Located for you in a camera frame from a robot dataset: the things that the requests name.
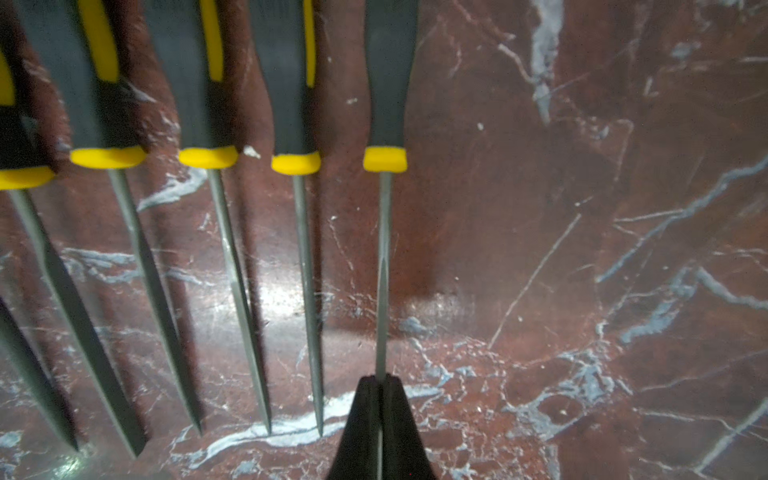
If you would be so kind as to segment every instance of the black handle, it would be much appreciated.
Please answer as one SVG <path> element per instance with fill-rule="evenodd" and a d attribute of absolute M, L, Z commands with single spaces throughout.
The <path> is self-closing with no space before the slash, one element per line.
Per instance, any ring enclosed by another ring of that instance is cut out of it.
<path fill-rule="evenodd" d="M 272 104 L 276 156 L 305 156 L 315 154 L 317 150 L 309 123 L 310 87 L 307 84 L 306 47 L 307 41 L 314 44 L 314 37 L 311 31 L 305 34 L 305 21 L 311 25 L 312 12 L 310 8 L 309 18 L 305 18 L 305 7 L 303 0 L 250 2 L 253 41 Z"/>
<path fill-rule="evenodd" d="M 201 4 L 206 6 L 204 12 L 200 10 Z M 152 45 L 176 101 L 181 148 L 215 149 L 234 145 L 222 84 L 223 54 L 214 3 L 211 0 L 144 0 L 144 15 Z M 215 31 L 204 31 L 204 15 L 209 22 L 207 26 Z M 210 55 L 213 58 L 209 58 L 206 33 L 214 37 L 208 39 L 213 42 L 210 45 L 211 51 L 215 50 Z"/>
<path fill-rule="evenodd" d="M 22 123 L 27 99 L 22 72 L 13 32 L 0 19 L 0 190 L 37 187 L 53 178 Z"/>
<path fill-rule="evenodd" d="M 64 98 L 73 149 L 137 146 L 118 76 L 108 80 L 97 76 L 78 2 L 14 0 L 14 5 L 27 39 Z M 118 60 L 116 54 L 112 56 L 108 61 L 114 70 Z"/>
<path fill-rule="evenodd" d="M 416 45 L 419 0 L 366 1 L 366 64 L 372 147 L 403 147 L 403 119 Z"/>

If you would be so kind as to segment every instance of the debris speck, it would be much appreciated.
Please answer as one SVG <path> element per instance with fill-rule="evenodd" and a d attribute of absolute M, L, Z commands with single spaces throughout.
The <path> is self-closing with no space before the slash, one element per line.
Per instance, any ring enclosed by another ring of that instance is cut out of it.
<path fill-rule="evenodd" d="M 250 145 L 246 145 L 245 147 L 243 147 L 243 153 L 248 157 L 261 158 L 261 154 L 257 152 L 256 149 L 251 147 Z"/>

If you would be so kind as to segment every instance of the yellow grip stripe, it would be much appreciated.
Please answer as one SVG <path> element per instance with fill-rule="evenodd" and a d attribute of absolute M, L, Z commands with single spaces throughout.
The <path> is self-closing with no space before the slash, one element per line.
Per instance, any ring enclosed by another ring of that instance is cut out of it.
<path fill-rule="evenodd" d="M 118 48 L 114 44 L 104 4 L 101 0 L 78 0 L 78 9 L 96 75 L 102 81 L 117 83 L 120 78 Z"/>
<path fill-rule="evenodd" d="M 304 0 L 304 41 L 306 42 L 306 86 L 315 87 L 317 49 L 315 46 L 315 13 L 312 0 Z"/>
<path fill-rule="evenodd" d="M 208 54 L 208 75 L 213 81 L 224 78 L 224 46 L 216 13 L 216 0 L 200 0 L 200 16 L 203 19 L 205 50 Z"/>
<path fill-rule="evenodd" d="M 16 90 L 13 87 L 11 68 L 0 51 L 0 105 L 11 107 L 16 104 Z"/>

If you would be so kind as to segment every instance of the white marble vein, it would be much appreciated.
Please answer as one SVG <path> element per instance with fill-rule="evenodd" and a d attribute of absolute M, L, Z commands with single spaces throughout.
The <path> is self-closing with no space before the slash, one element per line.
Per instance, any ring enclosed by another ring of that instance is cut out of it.
<path fill-rule="evenodd" d="M 624 255 L 619 258 L 608 270 L 606 270 L 603 274 L 599 275 L 595 281 L 598 283 L 602 283 L 605 280 L 611 278 L 618 270 L 621 269 L 621 267 L 624 266 L 624 264 L 634 256 L 634 254 L 637 253 L 637 251 L 645 245 L 645 243 L 654 238 L 656 235 L 659 235 L 661 232 L 665 231 L 667 227 L 669 227 L 672 223 L 675 223 L 679 220 L 684 220 L 687 218 L 691 218 L 693 215 L 699 213 L 703 209 L 709 207 L 709 205 L 720 195 L 725 192 L 728 187 L 736 180 L 740 180 L 742 178 L 746 177 L 752 177 L 753 175 L 757 175 L 758 173 L 762 172 L 763 170 L 768 167 L 768 156 L 765 156 L 761 161 L 754 164 L 751 167 L 741 167 L 741 168 L 734 168 L 733 170 L 729 170 L 726 173 L 720 175 L 720 178 L 717 179 L 717 182 L 715 182 L 714 186 L 702 197 L 697 198 L 696 200 L 691 201 L 685 208 L 683 208 L 679 213 L 677 214 L 671 214 L 664 220 L 662 220 L 657 226 L 652 228 L 648 233 L 640 237 L 635 245 L 632 246 L 632 248 L 629 249 Z"/>

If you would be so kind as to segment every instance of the yellow handle tip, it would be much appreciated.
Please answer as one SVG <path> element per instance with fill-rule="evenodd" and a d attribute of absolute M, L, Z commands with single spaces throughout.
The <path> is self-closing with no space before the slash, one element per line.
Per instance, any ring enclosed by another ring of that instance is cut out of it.
<path fill-rule="evenodd" d="M 131 168 L 144 161 L 147 153 L 143 148 L 78 148 L 70 154 L 75 165 L 86 168 Z"/>
<path fill-rule="evenodd" d="M 294 155 L 282 154 L 272 157 L 272 170 L 284 175 L 310 175 L 320 169 L 320 152 Z"/>
<path fill-rule="evenodd" d="M 362 167 L 369 172 L 401 174 L 408 170 L 406 149 L 403 147 L 368 147 Z"/>
<path fill-rule="evenodd" d="M 53 170 L 47 166 L 0 170 L 0 190 L 39 187 L 51 181 L 53 177 Z"/>
<path fill-rule="evenodd" d="M 188 167 L 220 170 L 237 163 L 237 149 L 229 147 L 219 148 L 184 148 L 179 152 L 179 161 Z"/>

